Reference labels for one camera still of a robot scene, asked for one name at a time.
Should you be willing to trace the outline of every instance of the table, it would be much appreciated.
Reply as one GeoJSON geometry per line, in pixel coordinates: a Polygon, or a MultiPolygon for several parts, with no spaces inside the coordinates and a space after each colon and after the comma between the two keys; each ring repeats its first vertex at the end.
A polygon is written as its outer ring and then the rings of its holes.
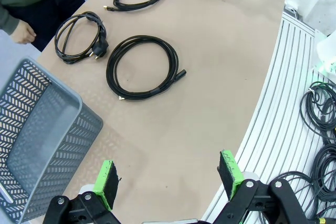
{"type": "MultiPolygon", "coordinates": [[[[104,121],[65,195],[94,184],[103,160],[113,159],[122,178],[113,213],[122,223],[200,218],[221,184],[219,151],[237,152],[256,107],[284,0],[161,0],[128,13],[104,5],[112,0],[88,0],[77,11],[103,20],[110,44],[104,58],[66,65],[53,41],[38,58],[104,121]],[[106,64],[113,48],[133,35],[170,43],[187,75],[151,99],[119,100],[107,85],[106,64]]],[[[83,23],[67,53],[80,52],[94,37],[95,24],[83,23]]],[[[118,77],[124,88],[143,91],[158,85],[167,67],[160,47],[140,45],[120,61],[118,77]]]]}

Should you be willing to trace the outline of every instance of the dark green sleeve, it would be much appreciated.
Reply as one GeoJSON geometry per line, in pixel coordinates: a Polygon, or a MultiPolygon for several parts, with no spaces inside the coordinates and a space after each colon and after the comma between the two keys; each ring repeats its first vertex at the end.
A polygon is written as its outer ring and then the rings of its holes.
{"type": "Polygon", "coordinates": [[[0,29],[11,35],[17,24],[19,23],[19,19],[12,17],[8,11],[0,5],[0,29]]]}

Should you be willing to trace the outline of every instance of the metal bolt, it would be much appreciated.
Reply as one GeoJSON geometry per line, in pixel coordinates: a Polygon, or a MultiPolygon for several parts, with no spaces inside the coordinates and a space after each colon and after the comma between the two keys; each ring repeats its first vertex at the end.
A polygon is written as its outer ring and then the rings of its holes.
{"type": "Polygon", "coordinates": [[[60,205],[62,205],[64,203],[64,199],[63,198],[60,198],[57,203],[59,203],[60,205]]]}
{"type": "Polygon", "coordinates": [[[278,187],[278,188],[279,188],[279,187],[281,187],[281,186],[282,186],[282,183],[281,183],[280,181],[276,181],[276,182],[275,182],[275,187],[278,187]]]}
{"type": "Polygon", "coordinates": [[[86,194],[86,195],[84,196],[84,198],[85,198],[86,200],[91,199],[91,194],[86,194]]]}
{"type": "Polygon", "coordinates": [[[248,182],[246,183],[246,186],[247,186],[247,187],[253,187],[253,186],[254,186],[254,184],[253,184],[253,182],[252,182],[252,181],[248,181],[248,182]]]}

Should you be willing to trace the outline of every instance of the basket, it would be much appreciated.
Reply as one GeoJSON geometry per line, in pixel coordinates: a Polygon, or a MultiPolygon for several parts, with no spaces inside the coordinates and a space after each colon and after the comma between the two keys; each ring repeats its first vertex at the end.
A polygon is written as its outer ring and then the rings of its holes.
{"type": "Polygon", "coordinates": [[[0,207],[12,222],[45,214],[103,126],[80,96],[23,59],[0,96],[0,207]]]}

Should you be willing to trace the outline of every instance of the green gripper pad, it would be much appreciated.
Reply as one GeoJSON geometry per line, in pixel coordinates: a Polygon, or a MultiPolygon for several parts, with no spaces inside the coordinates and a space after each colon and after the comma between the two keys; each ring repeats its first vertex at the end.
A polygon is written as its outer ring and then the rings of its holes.
{"type": "Polygon", "coordinates": [[[101,166],[93,192],[101,198],[105,207],[111,211],[118,190],[117,169],[112,160],[105,160],[101,166]]]}
{"type": "Polygon", "coordinates": [[[238,187],[244,181],[244,176],[231,151],[222,150],[220,154],[218,172],[224,185],[227,198],[231,200],[238,187]]]}

